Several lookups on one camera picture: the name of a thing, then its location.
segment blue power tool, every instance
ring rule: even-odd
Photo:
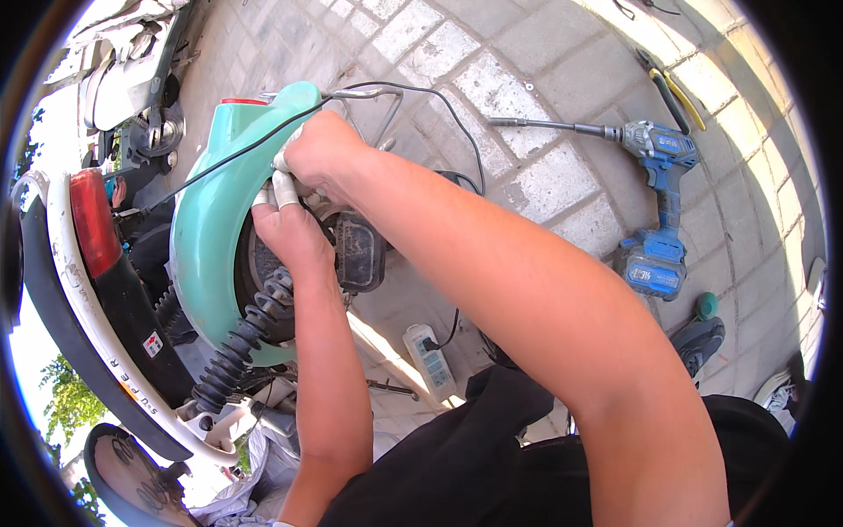
[[[566,122],[492,118],[491,126],[561,128],[618,142],[647,170],[647,186],[658,196],[658,229],[638,229],[620,242],[615,270],[633,290],[675,300],[685,281],[685,246],[679,241],[679,178],[694,168],[696,145],[678,130],[652,121],[628,122],[623,127]]]

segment mint green fender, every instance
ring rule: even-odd
[[[207,147],[187,179],[319,101],[315,85],[299,82],[284,88],[268,106],[217,106]],[[175,291],[187,319],[214,349],[226,341],[228,331],[237,329],[240,317],[234,297],[234,251],[246,213],[260,186],[272,176],[272,158],[308,117],[188,186],[176,203],[169,241]],[[283,363],[295,355],[295,347],[263,342],[260,350],[252,351],[255,366]]]

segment screw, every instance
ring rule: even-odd
[[[199,429],[205,432],[211,432],[213,430],[213,418],[211,416],[204,416],[200,419]]]

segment yellow pliers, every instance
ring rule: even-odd
[[[676,95],[679,102],[681,102],[682,106],[688,111],[691,118],[694,120],[694,123],[696,123],[700,130],[704,132],[706,130],[706,124],[702,122],[700,112],[694,107],[694,103],[690,101],[688,95],[686,95],[685,92],[682,91],[682,88],[680,88],[679,85],[670,77],[670,73],[660,68],[647,51],[641,48],[637,48],[636,51],[644,63],[644,67],[647,69],[650,78],[658,87],[658,91],[662,95],[664,103],[668,106],[668,110],[670,110],[671,115],[673,115],[676,120],[676,124],[679,125],[679,129],[682,133],[690,133],[690,126],[688,126],[688,121],[685,120],[685,116],[682,115],[682,112],[676,105],[676,101],[674,101],[671,92]]]

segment red reflector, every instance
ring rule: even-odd
[[[221,105],[240,104],[240,105],[261,105],[268,106],[269,103],[264,100],[256,99],[223,99],[220,101]]]
[[[70,179],[70,206],[82,256],[91,277],[96,278],[123,253],[99,169],[84,169]]]

